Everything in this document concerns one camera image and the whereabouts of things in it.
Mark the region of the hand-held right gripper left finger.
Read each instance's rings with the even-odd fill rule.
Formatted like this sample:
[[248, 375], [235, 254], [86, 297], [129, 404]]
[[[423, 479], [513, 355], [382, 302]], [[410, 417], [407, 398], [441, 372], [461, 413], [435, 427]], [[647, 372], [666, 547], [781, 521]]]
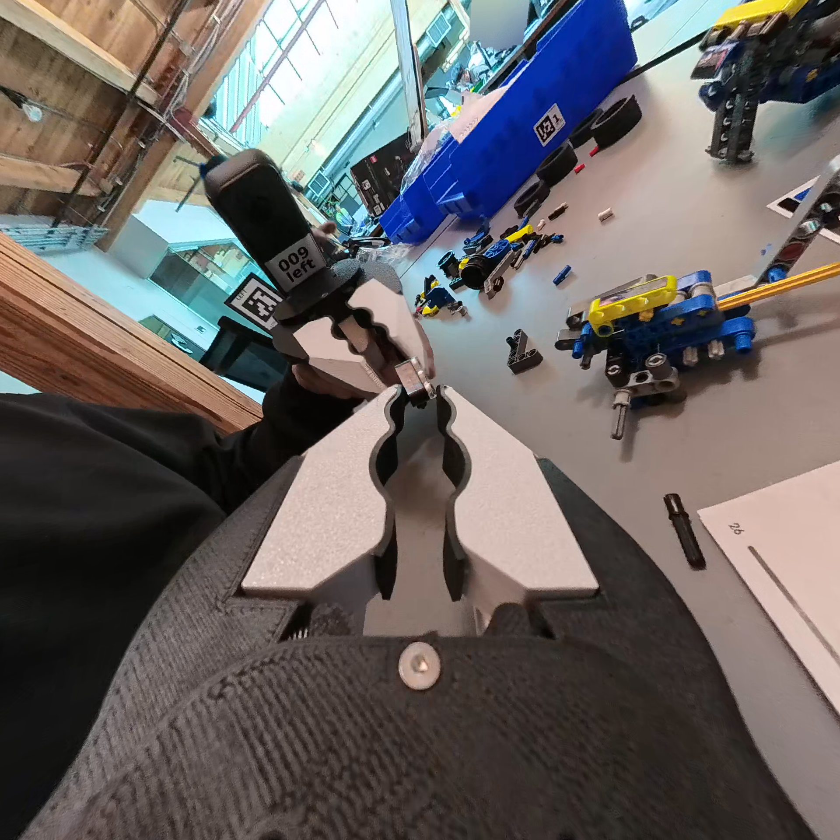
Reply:
[[392, 504], [377, 458], [395, 455], [403, 389], [386, 388], [305, 453], [241, 590], [262, 599], [337, 605], [356, 633], [385, 598], [377, 565], [396, 557]]

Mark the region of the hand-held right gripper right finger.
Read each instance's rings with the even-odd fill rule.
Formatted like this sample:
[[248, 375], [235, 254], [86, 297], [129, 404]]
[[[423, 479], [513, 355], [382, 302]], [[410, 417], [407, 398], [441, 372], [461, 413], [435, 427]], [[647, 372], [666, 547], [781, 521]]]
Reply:
[[538, 457], [456, 389], [437, 389], [443, 470], [453, 486], [444, 579], [483, 634], [501, 605], [591, 599], [599, 584]]

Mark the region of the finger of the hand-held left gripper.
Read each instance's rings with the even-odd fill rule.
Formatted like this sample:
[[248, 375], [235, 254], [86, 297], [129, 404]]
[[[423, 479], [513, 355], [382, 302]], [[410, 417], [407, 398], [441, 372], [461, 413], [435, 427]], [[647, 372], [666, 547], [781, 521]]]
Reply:
[[350, 295], [350, 311], [367, 331], [375, 350], [363, 356], [386, 384], [396, 384], [396, 366], [417, 359], [426, 378], [435, 379], [434, 353], [399, 279], [367, 279]]
[[311, 321], [294, 338], [307, 355], [306, 363], [369, 396], [400, 385], [384, 383], [365, 359], [362, 351], [375, 346], [352, 315], [341, 321], [327, 317]]

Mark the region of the black lego connector piece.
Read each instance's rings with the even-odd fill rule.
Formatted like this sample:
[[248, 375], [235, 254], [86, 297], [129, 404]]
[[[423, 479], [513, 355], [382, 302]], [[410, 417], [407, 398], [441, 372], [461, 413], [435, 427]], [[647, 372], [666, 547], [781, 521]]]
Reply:
[[414, 407], [423, 408], [436, 398], [436, 389], [426, 375], [422, 360], [416, 356], [395, 365], [394, 373], [407, 401]]

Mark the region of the person's left forearm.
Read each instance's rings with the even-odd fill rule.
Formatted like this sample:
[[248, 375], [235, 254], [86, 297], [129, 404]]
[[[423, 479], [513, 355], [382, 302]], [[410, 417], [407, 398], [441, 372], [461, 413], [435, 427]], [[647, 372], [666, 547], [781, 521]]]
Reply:
[[192, 448], [190, 482], [232, 512], [295, 456], [348, 419], [363, 401], [310, 393], [291, 371], [266, 394], [261, 420]]

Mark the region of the black lego axle pin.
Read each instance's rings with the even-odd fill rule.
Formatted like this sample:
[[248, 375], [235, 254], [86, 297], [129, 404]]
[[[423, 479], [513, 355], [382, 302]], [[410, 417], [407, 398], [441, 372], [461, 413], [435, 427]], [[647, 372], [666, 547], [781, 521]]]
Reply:
[[707, 562], [681, 497], [677, 493], [665, 494], [664, 504], [668, 513], [668, 519], [675, 531], [687, 563], [695, 571], [705, 570]]

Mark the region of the black rubber lego tire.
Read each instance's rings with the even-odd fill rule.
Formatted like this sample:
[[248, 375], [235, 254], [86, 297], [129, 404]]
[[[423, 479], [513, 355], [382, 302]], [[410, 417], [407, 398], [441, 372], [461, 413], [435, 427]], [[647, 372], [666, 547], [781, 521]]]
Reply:
[[559, 184], [579, 165], [577, 153], [570, 141], [565, 141], [538, 166], [536, 176], [549, 189]]
[[525, 218], [534, 212], [534, 207], [539, 208], [551, 191], [551, 186], [544, 180], [539, 179], [530, 184], [516, 198], [514, 210], [519, 218]]
[[595, 108], [574, 127], [568, 138], [572, 148], [578, 149], [592, 138], [593, 125], [598, 121], [602, 114], [602, 108]]
[[641, 122], [643, 112], [634, 94], [616, 100], [595, 119], [592, 138], [599, 151], [614, 146]]

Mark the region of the small blue yellow lego assembly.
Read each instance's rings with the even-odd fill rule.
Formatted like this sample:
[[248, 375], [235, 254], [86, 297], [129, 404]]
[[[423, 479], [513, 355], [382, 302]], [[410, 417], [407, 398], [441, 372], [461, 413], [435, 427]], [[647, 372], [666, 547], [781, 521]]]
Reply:
[[583, 370], [605, 354], [612, 439], [623, 439], [631, 409], [683, 400], [680, 375], [701, 360], [749, 354], [756, 333], [753, 305], [838, 277], [838, 262], [794, 273], [820, 234], [838, 235], [838, 156], [784, 200], [794, 203], [789, 230], [765, 250], [752, 273], [720, 285], [707, 270], [681, 278], [647, 274], [569, 309], [554, 346]]

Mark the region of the lego sticker sheet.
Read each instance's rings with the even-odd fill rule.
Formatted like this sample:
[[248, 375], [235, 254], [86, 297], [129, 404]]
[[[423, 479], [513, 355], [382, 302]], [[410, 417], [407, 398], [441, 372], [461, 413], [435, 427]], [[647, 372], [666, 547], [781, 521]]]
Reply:
[[[813, 188], [817, 180], [817, 176], [814, 176], [812, 179], [802, 183], [795, 189], [792, 189], [789, 192], [783, 194], [782, 196], [773, 199], [773, 201], [766, 205], [767, 209], [771, 210], [772, 212], [778, 215], [783, 216], [784, 218], [792, 218], [796, 210], [798, 209], [798, 206], [806, 199], [807, 194]], [[824, 228], [821, 231], [821, 236], [833, 242], [835, 245], [839, 246], [838, 229]]]

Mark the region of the large blue yellow lego assembly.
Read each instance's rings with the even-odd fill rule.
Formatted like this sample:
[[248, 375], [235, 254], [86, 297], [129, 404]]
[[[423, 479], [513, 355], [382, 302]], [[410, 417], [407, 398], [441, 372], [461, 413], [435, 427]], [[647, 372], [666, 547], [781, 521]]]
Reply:
[[750, 163], [759, 105], [803, 104], [839, 84], [838, 1], [755, 1], [726, 10], [690, 77], [714, 121], [707, 154]]

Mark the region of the black cardboard box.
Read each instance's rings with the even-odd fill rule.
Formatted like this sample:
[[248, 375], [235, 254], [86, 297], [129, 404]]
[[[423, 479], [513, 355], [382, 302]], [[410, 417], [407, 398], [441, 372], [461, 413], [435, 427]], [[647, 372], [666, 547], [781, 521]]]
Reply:
[[356, 192], [373, 219], [383, 215], [399, 196], [403, 178], [415, 157], [411, 134], [404, 132], [351, 165], [350, 175]]

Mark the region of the clear plastic bag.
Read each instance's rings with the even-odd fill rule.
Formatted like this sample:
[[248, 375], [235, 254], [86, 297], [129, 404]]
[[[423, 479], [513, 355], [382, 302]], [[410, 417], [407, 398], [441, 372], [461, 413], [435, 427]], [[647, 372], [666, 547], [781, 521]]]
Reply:
[[441, 122], [432, 129], [404, 174], [400, 194], [404, 195], [415, 182], [422, 182], [432, 192], [433, 185], [449, 168], [457, 144], [449, 122]]

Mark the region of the wooden beam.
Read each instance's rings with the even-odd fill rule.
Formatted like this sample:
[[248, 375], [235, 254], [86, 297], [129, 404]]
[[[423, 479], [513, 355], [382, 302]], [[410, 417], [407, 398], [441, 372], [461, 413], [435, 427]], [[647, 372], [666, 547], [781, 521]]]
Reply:
[[5, 234], [1, 369], [88, 403], [195, 414], [224, 434], [262, 417], [257, 402]]

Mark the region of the computer monitor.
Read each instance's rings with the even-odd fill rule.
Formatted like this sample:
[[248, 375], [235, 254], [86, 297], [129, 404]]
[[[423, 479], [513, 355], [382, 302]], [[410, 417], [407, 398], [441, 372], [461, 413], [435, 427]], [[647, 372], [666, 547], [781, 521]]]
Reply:
[[412, 152], [418, 152], [427, 135], [424, 84], [417, 48], [413, 42], [407, 1], [391, 1], [398, 65], [408, 120]]

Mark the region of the blue storage bin with tag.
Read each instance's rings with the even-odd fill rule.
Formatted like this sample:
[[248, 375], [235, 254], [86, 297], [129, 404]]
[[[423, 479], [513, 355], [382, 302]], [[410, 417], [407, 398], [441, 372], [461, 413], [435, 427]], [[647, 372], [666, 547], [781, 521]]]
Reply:
[[577, 3], [541, 38], [527, 65], [458, 141], [467, 197], [492, 217], [635, 66], [619, 1]]

